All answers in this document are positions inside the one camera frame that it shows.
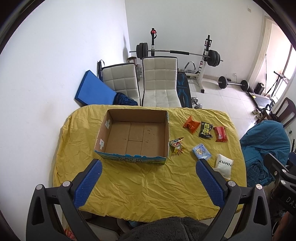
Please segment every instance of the cardboard box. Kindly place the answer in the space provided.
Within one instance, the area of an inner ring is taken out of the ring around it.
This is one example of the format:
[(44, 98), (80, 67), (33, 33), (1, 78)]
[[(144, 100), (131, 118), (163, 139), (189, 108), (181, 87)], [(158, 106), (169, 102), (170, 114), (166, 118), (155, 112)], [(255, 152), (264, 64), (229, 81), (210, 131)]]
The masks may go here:
[(94, 151), (112, 160), (164, 164), (168, 149), (166, 110), (109, 109)]

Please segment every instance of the white leather chair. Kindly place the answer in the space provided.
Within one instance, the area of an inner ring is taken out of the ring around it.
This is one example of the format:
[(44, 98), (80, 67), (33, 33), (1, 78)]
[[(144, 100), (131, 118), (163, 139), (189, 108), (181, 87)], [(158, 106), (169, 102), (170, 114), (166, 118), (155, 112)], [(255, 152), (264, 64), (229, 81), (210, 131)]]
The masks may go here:
[(142, 106), (181, 107), (177, 95), (178, 59), (169, 56), (143, 58), (144, 94)]
[(115, 92), (121, 92), (141, 105), (134, 63), (116, 64), (102, 68), (103, 82)]

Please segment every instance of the yellow tablecloth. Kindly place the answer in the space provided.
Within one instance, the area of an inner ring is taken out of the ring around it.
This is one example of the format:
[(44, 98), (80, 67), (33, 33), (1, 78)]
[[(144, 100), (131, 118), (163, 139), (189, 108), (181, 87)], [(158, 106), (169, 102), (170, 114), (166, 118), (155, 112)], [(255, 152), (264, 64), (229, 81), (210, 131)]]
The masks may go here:
[[(106, 111), (114, 108), (167, 110), (170, 140), (184, 137), (183, 145), (187, 148), (179, 156), (172, 155), (170, 149), (164, 165), (101, 158), (94, 152), (96, 136)], [(191, 135), (188, 129), (182, 127), (190, 115), (195, 121), (226, 127), (228, 142), (215, 142), (214, 131), (210, 140), (199, 138), (200, 127)], [(246, 186), (246, 168), (239, 138), (224, 112), (188, 108), (85, 106), (76, 110), (62, 128), (53, 183), (60, 186), (66, 180), (73, 180), (93, 158), (98, 158), (102, 161), (103, 172), (81, 210), (143, 222), (170, 216), (189, 216), (197, 220), (213, 218), (219, 207), (213, 205), (195, 172), (197, 158), (192, 148), (199, 143), (203, 143), (212, 154), (208, 160), (212, 167), (218, 153), (233, 159), (231, 179), (240, 186)]]

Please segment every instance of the shoe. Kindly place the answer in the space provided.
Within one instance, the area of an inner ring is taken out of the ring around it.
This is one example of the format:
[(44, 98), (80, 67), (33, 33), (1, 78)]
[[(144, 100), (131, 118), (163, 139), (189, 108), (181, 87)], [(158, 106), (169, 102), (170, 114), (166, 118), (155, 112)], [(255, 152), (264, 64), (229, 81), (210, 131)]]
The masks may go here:
[(256, 115), (257, 119), (261, 119), (263, 117), (262, 113)]
[(260, 111), (258, 109), (255, 109), (252, 111), (254, 115), (258, 115), (260, 113)]

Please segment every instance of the teal cloth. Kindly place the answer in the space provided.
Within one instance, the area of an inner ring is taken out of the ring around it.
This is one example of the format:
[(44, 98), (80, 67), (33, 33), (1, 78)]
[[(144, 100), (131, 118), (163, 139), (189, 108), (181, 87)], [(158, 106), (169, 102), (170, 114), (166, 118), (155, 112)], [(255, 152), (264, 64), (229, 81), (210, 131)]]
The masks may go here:
[(263, 164), (263, 158), (271, 153), (286, 165), (290, 153), (290, 141), (283, 124), (265, 120), (255, 125), (240, 139), (247, 171), (247, 186), (262, 186), (272, 182), (273, 177)]

